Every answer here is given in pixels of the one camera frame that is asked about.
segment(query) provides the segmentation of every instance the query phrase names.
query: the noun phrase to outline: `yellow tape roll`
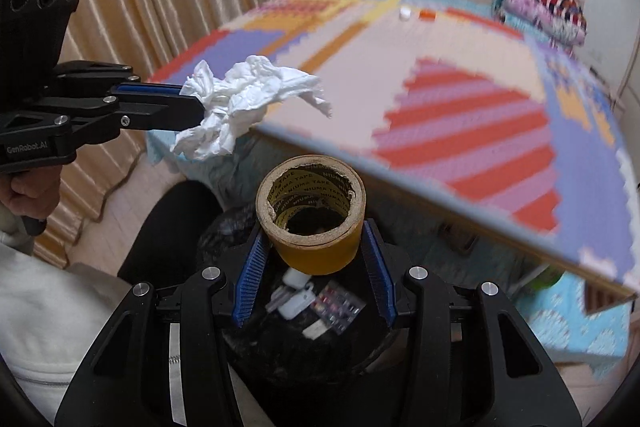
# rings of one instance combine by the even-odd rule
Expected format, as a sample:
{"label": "yellow tape roll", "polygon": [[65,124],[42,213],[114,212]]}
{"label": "yellow tape roll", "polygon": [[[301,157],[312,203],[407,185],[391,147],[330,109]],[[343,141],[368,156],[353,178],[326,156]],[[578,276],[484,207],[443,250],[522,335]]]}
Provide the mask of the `yellow tape roll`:
{"label": "yellow tape roll", "polygon": [[[356,172],[335,158],[320,155],[298,156],[274,168],[260,184],[255,200],[260,225],[285,263],[309,275],[337,272],[353,260],[365,206],[364,184]],[[319,209],[331,213],[340,224],[310,235],[289,232],[300,212]]]}

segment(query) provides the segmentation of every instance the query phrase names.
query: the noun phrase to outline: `crumpled white tissue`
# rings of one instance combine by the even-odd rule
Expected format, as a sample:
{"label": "crumpled white tissue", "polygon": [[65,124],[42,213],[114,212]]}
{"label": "crumpled white tissue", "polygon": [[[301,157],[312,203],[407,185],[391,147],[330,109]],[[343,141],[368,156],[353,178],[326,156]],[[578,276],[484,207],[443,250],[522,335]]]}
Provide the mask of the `crumpled white tissue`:
{"label": "crumpled white tissue", "polygon": [[224,80],[214,77],[207,62],[201,60],[180,93],[197,97],[205,109],[202,123],[178,133],[171,148],[190,160],[231,154],[236,139],[262,120],[270,103],[290,96],[299,96],[331,116],[331,104],[322,97],[317,76],[274,66],[267,57],[257,55],[238,62]]}

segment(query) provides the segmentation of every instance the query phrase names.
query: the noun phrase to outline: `black pants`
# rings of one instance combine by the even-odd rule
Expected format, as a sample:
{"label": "black pants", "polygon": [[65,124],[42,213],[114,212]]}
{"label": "black pants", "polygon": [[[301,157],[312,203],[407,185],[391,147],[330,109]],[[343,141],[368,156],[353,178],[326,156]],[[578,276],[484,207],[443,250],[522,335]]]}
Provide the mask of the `black pants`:
{"label": "black pants", "polygon": [[145,219],[118,277],[155,288],[182,284],[198,267],[200,235],[222,213],[212,192],[200,182],[175,185]]}

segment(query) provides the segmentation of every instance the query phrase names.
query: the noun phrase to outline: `human hand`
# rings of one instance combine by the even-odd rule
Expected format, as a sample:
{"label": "human hand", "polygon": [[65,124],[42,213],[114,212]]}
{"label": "human hand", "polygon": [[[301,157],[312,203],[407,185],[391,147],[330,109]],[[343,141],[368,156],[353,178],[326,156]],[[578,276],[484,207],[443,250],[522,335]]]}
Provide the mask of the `human hand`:
{"label": "human hand", "polygon": [[46,219],[60,203],[61,166],[0,174],[0,203],[15,216]]}

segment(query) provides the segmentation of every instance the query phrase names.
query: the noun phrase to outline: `tile floor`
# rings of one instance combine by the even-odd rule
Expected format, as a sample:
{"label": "tile floor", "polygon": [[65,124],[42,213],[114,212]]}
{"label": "tile floor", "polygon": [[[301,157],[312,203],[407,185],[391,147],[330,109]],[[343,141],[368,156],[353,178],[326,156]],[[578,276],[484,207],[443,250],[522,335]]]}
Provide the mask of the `tile floor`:
{"label": "tile floor", "polygon": [[[80,241],[69,252],[71,263],[85,263],[116,274],[147,214],[182,179],[164,162],[152,166],[143,156],[127,183],[107,201],[102,221],[85,227]],[[595,381],[586,365],[560,368],[585,425],[610,400],[640,351],[640,315],[636,319],[626,359],[603,381]]]}

